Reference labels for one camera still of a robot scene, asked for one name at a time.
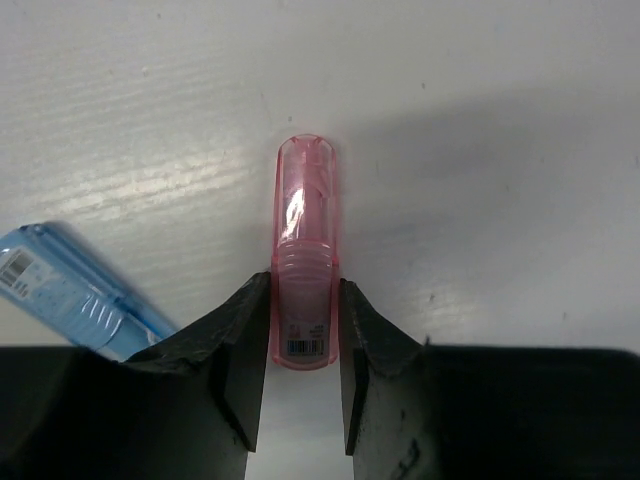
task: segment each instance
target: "pink tube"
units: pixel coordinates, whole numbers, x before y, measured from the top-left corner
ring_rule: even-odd
[[[278,151],[271,256],[273,361],[315,370],[338,357],[336,153],[300,135]]]

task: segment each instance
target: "pink cap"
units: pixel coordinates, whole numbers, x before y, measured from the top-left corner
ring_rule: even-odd
[[[273,360],[314,370],[338,357],[336,152],[300,135],[278,151],[271,256]]]

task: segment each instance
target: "barcode sticker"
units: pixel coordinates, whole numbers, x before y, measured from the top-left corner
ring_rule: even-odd
[[[324,355],[324,340],[288,340],[289,355]]]
[[[25,300],[51,277],[52,268],[21,245],[0,257],[0,290]]]

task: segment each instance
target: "blue plastic case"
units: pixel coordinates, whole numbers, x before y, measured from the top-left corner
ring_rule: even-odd
[[[0,292],[71,342],[116,360],[177,331],[55,224],[0,240]]]

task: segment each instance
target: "pink object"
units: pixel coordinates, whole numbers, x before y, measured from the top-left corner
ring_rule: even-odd
[[[294,370],[338,357],[336,152],[316,135],[278,151],[271,256],[271,355]]]

